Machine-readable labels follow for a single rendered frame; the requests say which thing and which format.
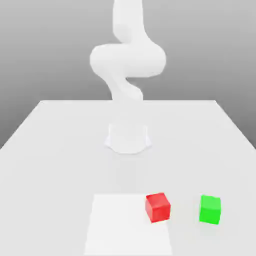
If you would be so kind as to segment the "small red cube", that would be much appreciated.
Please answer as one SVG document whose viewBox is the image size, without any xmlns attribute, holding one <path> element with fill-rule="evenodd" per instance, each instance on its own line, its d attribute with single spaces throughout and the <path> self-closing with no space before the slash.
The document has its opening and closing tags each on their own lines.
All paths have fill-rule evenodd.
<svg viewBox="0 0 256 256">
<path fill-rule="evenodd" d="M 145 211 L 151 223 L 168 220 L 171 216 L 171 204 L 163 192 L 145 196 Z"/>
</svg>

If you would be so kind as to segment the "small green cube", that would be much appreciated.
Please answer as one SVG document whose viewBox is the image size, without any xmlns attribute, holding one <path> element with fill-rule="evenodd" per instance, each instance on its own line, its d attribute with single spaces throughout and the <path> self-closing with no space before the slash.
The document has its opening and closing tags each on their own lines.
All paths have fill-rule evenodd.
<svg viewBox="0 0 256 256">
<path fill-rule="evenodd" d="M 221 218 L 221 198 L 201 195 L 199 205 L 199 221 L 218 225 Z"/>
</svg>

